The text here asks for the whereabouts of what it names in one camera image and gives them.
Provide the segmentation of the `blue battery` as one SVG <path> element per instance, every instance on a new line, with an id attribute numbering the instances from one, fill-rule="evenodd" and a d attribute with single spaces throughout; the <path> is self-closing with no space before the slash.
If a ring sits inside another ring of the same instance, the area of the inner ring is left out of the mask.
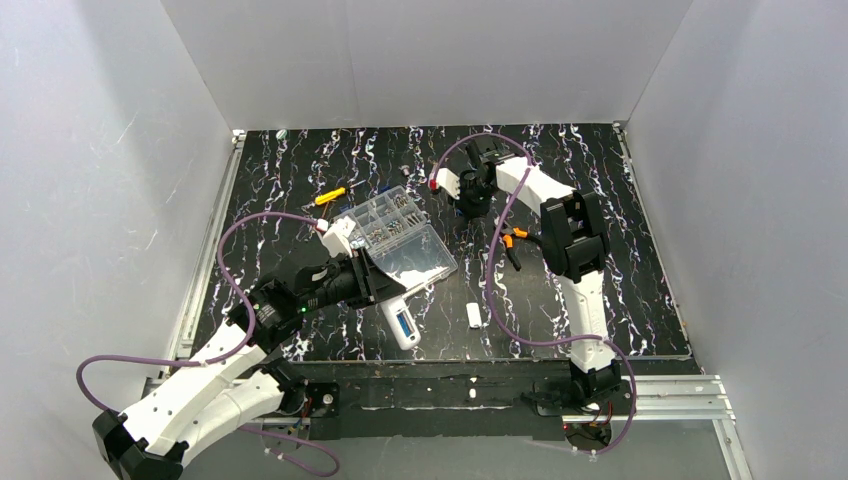
<path id="1" fill-rule="evenodd" d="M 397 318 L 398 324 L 399 324 L 400 329 L 401 329 L 402 337 L 406 341 L 414 341 L 415 338 L 416 338 L 415 329 L 414 329 L 413 324 L 410 322 L 409 317 L 406 314 L 406 312 L 405 311 L 399 312 L 396 315 L 396 318 Z"/>

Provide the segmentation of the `white remote control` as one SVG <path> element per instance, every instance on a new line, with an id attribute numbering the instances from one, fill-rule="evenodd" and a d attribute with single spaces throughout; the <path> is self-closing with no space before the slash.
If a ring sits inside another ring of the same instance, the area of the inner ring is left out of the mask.
<path id="1" fill-rule="evenodd" d="M 421 334 L 405 298 L 396 296 L 381 302 L 379 306 L 399 348 L 408 351 L 416 347 Z"/>

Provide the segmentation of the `white battery cover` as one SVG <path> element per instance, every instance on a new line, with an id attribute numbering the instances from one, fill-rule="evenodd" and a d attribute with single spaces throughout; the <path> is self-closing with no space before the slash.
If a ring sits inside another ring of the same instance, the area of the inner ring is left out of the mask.
<path id="1" fill-rule="evenodd" d="M 470 329 L 480 329 L 483 325 L 481 309 L 478 303 L 467 303 L 466 318 Z"/>

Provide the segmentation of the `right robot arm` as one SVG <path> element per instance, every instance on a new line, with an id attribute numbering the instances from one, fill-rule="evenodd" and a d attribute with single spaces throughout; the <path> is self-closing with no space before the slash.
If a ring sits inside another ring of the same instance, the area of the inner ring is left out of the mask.
<path id="1" fill-rule="evenodd" d="M 610 251 L 597 196 L 581 193 L 501 146 L 503 136 L 468 136 L 472 168 L 463 171 L 449 190 L 459 212 L 483 217 L 500 192 L 522 202 L 540 218 L 537 235 L 499 222 L 496 230 L 506 248 L 515 236 L 534 243 L 547 268 L 560 276 L 560 291 L 568 308 L 571 335 L 570 379 L 560 403 L 586 406 L 605 400 L 620 388 L 621 372 L 612 348 L 603 304 L 603 278 Z"/>

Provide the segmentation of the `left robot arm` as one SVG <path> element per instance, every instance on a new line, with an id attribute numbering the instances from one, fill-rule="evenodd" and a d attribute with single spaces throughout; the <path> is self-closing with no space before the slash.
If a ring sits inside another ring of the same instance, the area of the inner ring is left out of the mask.
<path id="1" fill-rule="evenodd" d="M 363 248 L 294 276 L 262 277 L 188 365 L 123 411 L 93 422 L 102 458 L 120 479 L 177 479 L 206 448 L 246 423 L 307 402 L 308 381 L 272 353 L 306 314 L 345 303 L 363 308 L 408 290 Z"/>

